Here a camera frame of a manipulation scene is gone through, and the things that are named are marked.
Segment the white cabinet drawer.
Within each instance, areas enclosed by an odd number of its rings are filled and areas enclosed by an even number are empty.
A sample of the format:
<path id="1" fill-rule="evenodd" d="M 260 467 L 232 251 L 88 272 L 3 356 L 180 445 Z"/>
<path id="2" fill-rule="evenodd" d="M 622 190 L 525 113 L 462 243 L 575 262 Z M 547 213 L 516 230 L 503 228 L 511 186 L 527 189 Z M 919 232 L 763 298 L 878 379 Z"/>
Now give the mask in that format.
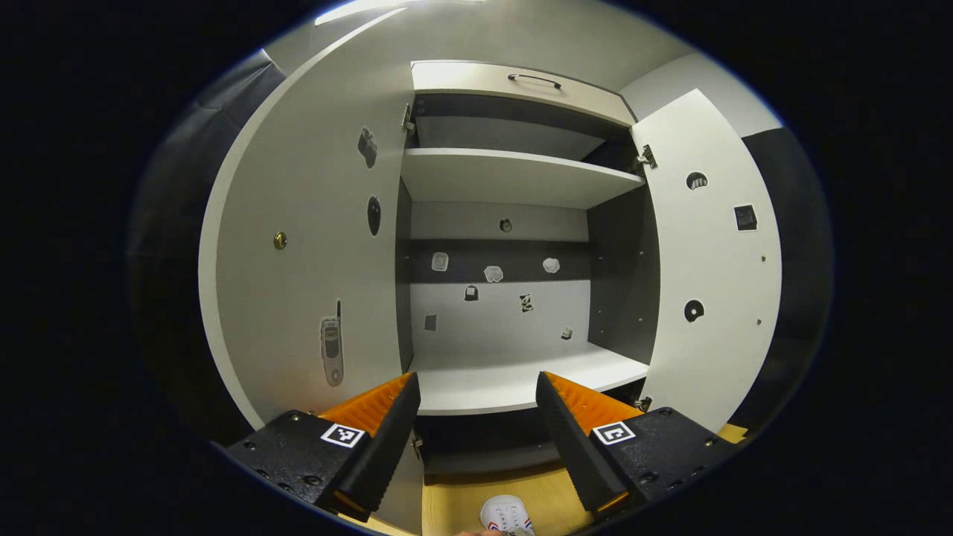
<path id="1" fill-rule="evenodd" d="M 562 89 L 539 82 L 514 82 L 508 74 L 521 72 L 561 82 Z M 632 127 L 637 117 L 624 98 L 583 80 L 524 66 L 462 60 L 412 62 L 412 81 L 419 95 L 480 95 L 558 106 L 616 125 Z"/>

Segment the white shoe cabinet door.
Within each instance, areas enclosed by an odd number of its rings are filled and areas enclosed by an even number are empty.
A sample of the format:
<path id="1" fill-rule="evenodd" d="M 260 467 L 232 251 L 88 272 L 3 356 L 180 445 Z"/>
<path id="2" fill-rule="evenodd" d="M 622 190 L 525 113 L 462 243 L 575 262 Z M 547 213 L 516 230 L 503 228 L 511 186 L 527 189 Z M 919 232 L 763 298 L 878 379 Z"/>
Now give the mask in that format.
<path id="1" fill-rule="evenodd" d="M 259 430 L 403 373 L 396 209 L 414 98 L 409 9 L 295 70 L 253 112 L 212 185 L 197 262 L 205 338 Z"/>
<path id="2" fill-rule="evenodd" d="M 730 122 L 692 89 L 633 126 L 650 150 L 660 292 L 643 396 L 717 433 L 767 356 L 782 248 L 765 180 Z"/>

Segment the white cabinet shelf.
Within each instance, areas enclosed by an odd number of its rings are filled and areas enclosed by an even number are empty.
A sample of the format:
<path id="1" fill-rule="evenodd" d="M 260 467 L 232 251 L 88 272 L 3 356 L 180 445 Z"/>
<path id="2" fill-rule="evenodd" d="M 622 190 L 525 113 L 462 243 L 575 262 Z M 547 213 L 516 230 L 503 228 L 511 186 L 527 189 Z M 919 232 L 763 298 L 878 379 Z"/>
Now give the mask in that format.
<path id="1" fill-rule="evenodd" d="M 646 185 L 636 174 L 510 150 L 418 148 L 401 178 L 418 202 L 482 202 L 588 210 Z"/>

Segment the white shoe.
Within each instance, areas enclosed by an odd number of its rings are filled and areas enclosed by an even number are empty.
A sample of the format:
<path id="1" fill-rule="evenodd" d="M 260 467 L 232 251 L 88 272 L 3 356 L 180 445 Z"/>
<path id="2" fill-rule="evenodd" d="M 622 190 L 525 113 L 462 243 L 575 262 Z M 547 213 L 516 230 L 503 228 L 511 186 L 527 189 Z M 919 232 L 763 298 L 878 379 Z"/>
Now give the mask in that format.
<path id="1" fill-rule="evenodd" d="M 537 536 L 526 506 L 514 495 L 487 499 L 480 509 L 479 521 L 484 529 L 502 532 L 505 536 Z"/>

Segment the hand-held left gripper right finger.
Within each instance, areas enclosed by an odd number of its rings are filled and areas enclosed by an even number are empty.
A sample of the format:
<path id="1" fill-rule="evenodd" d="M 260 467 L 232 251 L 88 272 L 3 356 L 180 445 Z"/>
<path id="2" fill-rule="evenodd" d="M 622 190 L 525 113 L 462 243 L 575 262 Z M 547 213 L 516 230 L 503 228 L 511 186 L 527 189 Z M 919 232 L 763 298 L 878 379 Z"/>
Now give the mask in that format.
<path id="1" fill-rule="evenodd" d="M 646 508 L 738 453 L 671 407 L 644 412 L 549 371 L 535 403 L 583 508 L 596 520 Z"/>

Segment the white shoe cabinet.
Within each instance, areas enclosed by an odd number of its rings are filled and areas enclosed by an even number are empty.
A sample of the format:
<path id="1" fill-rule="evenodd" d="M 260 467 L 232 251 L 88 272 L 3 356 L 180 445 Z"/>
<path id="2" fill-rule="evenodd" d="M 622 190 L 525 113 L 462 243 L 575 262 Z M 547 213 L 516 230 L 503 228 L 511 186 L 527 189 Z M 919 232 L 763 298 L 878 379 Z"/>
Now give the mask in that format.
<path id="1" fill-rule="evenodd" d="M 485 0 L 410 4 L 412 62 L 462 60 L 571 76 L 620 94 L 637 122 L 700 89 L 743 138 L 780 125 L 725 68 L 647 21 L 600 2 Z M 378 15 L 313 20 L 270 50 L 286 79 Z M 636 174 L 632 127 L 558 106 L 494 96 L 419 95 L 403 153 L 510 150 Z M 535 424 L 538 373 L 643 399 L 656 336 L 660 265 L 647 185 L 588 210 L 418 202 L 401 178 L 395 286 L 403 373 L 418 376 L 416 437 L 380 518 L 420 529 L 421 488 L 435 473 L 546 464 Z"/>

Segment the ceiling light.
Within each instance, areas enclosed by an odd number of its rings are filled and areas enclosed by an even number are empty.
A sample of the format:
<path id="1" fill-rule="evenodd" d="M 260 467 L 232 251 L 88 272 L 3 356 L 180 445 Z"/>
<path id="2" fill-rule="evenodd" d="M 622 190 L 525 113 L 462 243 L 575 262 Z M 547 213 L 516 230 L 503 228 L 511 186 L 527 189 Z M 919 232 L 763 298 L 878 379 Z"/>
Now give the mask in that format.
<path id="1" fill-rule="evenodd" d="M 341 4 L 334 9 L 328 10 L 327 13 L 320 14 L 314 18 L 313 26 L 319 27 L 343 18 L 355 15 L 358 13 L 365 13 L 365 11 L 372 10 L 394 10 L 394 9 L 403 9 L 403 7 L 408 7 L 410 4 L 426 4 L 433 2 L 484 2 L 485 0 L 353 0 L 347 2 L 346 4 Z"/>

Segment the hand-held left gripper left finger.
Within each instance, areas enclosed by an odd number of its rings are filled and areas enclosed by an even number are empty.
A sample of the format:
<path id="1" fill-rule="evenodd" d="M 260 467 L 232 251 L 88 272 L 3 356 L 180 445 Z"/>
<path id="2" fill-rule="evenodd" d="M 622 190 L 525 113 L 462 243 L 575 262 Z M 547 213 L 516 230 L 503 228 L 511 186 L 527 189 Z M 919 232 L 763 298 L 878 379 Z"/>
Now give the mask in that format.
<path id="1" fill-rule="evenodd" d="M 229 445 L 229 458 L 317 508 L 366 522 L 379 509 L 418 408 L 409 371 L 319 414 L 290 410 Z"/>

